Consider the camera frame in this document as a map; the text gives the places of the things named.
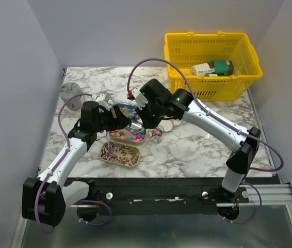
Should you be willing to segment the pink tray star candies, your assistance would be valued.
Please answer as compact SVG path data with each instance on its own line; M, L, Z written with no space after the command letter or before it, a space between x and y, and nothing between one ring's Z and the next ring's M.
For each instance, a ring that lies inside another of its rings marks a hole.
M139 145L145 140L146 130L134 130L126 127L124 129L109 131L108 134L113 141Z

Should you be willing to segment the beige tray rainbow lollipops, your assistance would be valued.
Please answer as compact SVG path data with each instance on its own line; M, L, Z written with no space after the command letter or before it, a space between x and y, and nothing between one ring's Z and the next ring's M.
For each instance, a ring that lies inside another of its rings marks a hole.
M137 167L140 157L137 147L112 141L105 142L100 150L102 161L125 168Z

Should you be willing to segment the blue tray clear lollipops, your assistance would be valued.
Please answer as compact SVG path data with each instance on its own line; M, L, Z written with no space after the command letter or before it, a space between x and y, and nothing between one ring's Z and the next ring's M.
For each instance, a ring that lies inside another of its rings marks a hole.
M123 103L116 103L116 104L114 104L114 105L110 108L110 110L111 110L111 112L112 112L112 115L113 115L113 117L114 117L115 119L117 119L118 117L117 117L117 114L116 114L116 112L115 112L115 110L114 110L114 106L117 106L117 107L120 109L121 113L122 113L126 118L129 118L129 119L131 119L131 120L133 120L133 119L139 119L139 116L138 116L138 114L136 113L136 109L137 109L137 107L136 107L136 106L133 106L133 105L123 104Z

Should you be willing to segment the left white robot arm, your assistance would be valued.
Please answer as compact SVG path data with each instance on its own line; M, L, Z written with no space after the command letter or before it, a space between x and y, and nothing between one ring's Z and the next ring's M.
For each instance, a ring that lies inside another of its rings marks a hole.
M130 124L130 119L118 106L108 110L95 101L83 103L79 120L69 133L64 134L66 144L59 155L45 171L23 183L22 217L34 220L42 232L50 234L53 230L46 230L45 225L55 228L61 222L68 202L92 203L95 191L86 183L76 185L75 192L67 195L63 193L63 185L76 163L96 141L98 133L123 129Z

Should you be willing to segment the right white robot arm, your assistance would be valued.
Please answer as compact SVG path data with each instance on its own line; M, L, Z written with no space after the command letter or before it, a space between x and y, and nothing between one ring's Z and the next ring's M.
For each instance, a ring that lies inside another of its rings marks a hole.
M218 196L223 202L231 202L258 151L260 130L236 125L211 111L185 89L171 93L156 79L148 81L131 94L137 103L137 114L145 129L156 128L166 117L191 123L217 138L232 152Z

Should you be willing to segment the silver metal scoop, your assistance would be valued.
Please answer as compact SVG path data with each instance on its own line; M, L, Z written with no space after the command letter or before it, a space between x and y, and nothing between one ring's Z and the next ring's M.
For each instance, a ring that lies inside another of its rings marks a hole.
M140 117L130 117L129 120L131 123L128 125L132 130L143 130L143 122Z

